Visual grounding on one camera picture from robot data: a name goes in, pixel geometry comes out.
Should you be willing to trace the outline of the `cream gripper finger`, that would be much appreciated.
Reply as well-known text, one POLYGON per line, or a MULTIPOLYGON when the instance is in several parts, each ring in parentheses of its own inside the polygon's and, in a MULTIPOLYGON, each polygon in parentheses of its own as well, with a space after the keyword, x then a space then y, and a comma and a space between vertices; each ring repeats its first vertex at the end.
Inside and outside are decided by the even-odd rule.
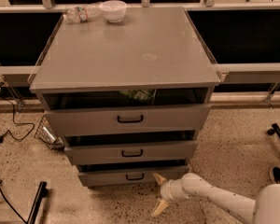
POLYGON ((165 201, 164 199, 158 199, 156 201, 156 204, 151 212, 151 215, 153 217, 157 217, 160 215, 167 207, 169 206, 169 203, 165 201))
POLYGON ((166 178, 160 174, 153 173, 152 175, 156 179, 156 182, 158 183, 159 186, 161 186, 166 181, 166 178))

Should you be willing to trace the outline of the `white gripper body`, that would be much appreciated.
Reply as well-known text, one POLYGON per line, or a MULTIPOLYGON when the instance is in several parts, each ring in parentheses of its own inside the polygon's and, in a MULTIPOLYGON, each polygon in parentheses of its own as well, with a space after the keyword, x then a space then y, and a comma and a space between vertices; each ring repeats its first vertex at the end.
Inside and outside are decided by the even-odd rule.
POLYGON ((161 197, 166 202, 177 202, 189 198, 189 194, 183 190, 182 179, 164 179, 161 182, 161 197))

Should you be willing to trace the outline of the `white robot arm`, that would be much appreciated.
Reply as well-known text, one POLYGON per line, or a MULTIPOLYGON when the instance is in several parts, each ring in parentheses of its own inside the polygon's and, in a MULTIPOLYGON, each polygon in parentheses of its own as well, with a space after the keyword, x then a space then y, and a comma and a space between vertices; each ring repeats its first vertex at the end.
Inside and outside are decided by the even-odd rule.
POLYGON ((243 224, 280 224, 280 184, 264 188, 256 200, 215 187, 194 173, 186 173, 179 179, 166 179, 154 173, 161 186, 161 197, 151 215, 158 216, 170 203, 190 197, 205 198, 243 224))

